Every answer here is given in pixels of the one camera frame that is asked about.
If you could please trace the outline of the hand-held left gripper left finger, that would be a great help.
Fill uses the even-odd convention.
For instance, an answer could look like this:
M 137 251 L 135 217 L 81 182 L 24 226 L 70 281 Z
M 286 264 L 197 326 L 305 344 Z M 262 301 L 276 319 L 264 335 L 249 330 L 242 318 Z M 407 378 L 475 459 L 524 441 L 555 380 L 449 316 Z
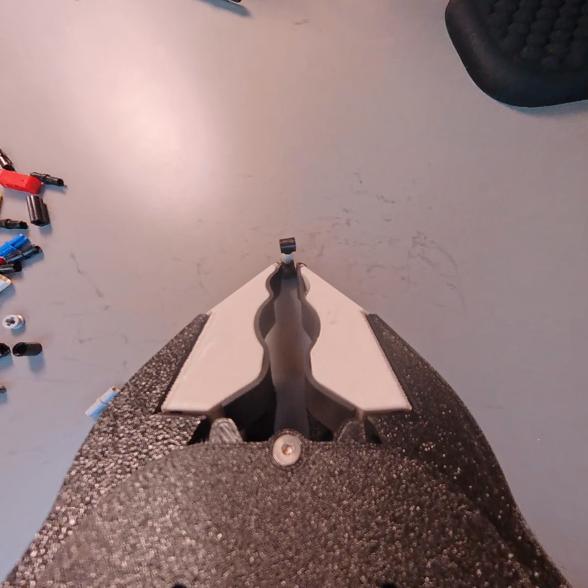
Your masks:
M 261 384 L 269 371 L 266 337 L 275 324 L 280 269 L 270 265 L 206 314 L 162 413 L 211 415 Z

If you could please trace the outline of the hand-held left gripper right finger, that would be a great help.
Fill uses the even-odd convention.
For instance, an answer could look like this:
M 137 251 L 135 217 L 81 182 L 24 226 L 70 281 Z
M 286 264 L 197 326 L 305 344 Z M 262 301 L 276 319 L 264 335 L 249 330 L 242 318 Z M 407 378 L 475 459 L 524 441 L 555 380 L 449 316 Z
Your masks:
M 362 306 L 305 265 L 298 265 L 306 406 L 313 416 L 411 411 Z

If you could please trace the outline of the pile of small toy pieces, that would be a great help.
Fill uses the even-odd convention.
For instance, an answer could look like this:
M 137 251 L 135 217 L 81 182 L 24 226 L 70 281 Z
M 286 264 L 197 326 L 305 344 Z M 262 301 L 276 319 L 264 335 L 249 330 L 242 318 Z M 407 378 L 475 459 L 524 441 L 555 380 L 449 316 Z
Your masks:
M 66 188 L 57 176 L 40 172 L 20 172 L 8 154 L 1 150 L 1 202 L 8 197 L 7 209 L 1 207 L 1 303 L 7 295 L 15 295 L 18 280 L 26 265 L 43 257 L 35 243 L 35 229 L 50 229 L 51 217 L 45 201 L 48 188 Z M 26 318 L 20 313 L 1 309 L 1 376 L 14 359 L 37 358 L 43 352 L 40 342 L 27 342 L 21 336 Z

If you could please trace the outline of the grey desk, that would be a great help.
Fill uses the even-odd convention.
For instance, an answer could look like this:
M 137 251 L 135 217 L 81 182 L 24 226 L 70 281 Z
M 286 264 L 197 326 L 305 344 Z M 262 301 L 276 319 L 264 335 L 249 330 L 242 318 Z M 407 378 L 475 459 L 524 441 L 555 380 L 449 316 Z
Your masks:
M 1 1 L 1 148 L 48 189 L 1 294 L 1 580 L 92 420 L 295 237 L 488 437 L 587 587 L 587 103 L 500 104 L 447 1 Z

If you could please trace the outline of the light grey toy pin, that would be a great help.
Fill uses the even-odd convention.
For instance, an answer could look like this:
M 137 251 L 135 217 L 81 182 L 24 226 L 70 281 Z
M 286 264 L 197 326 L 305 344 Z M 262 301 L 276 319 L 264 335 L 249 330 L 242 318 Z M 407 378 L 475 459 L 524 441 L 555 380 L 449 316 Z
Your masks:
M 112 403 L 114 398 L 118 395 L 120 389 L 113 386 L 108 388 L 92 403 L 92 405 L 85 411 L 85 415 L 97 419 L 105 411 L 105 409 Z

